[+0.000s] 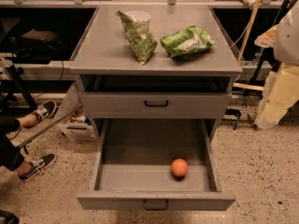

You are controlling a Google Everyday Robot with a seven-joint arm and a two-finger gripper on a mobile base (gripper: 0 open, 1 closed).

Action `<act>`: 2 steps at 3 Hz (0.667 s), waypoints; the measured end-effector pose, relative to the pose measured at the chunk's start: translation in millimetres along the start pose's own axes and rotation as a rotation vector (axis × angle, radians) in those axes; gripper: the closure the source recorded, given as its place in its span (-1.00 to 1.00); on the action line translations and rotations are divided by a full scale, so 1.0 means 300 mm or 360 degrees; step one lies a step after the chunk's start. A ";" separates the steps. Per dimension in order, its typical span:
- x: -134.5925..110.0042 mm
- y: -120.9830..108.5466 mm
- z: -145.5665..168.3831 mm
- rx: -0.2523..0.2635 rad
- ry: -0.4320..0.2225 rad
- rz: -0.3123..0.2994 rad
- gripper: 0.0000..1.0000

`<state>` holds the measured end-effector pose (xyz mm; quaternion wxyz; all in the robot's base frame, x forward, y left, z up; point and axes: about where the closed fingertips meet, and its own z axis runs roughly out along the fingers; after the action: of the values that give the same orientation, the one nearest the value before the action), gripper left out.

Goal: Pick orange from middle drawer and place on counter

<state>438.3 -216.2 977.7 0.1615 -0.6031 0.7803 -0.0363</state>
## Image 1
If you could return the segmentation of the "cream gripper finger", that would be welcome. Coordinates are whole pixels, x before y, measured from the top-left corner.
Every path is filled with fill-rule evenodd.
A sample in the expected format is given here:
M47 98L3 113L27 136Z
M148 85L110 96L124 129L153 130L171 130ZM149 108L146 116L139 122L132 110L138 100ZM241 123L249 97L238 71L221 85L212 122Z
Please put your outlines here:
M254 44L261 48L273 48L275 43L275 37L277 32L277 26L274 25L270 29L268 29L263 34L259 35L255 41Z
M298 101L299 66L282 64L277 72L270 72L265 81L254 124L261 129L278 125Z

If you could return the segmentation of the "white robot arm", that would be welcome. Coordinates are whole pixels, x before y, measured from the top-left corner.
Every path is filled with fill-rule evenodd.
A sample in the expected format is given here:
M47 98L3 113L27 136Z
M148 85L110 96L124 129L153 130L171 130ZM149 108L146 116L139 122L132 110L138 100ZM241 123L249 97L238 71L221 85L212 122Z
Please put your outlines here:
M280 68L270 72L265 81L254 120L258 128L269 129L299 101L299 1L278 25L260 35L255 44L272 47L275 59L281 62Z

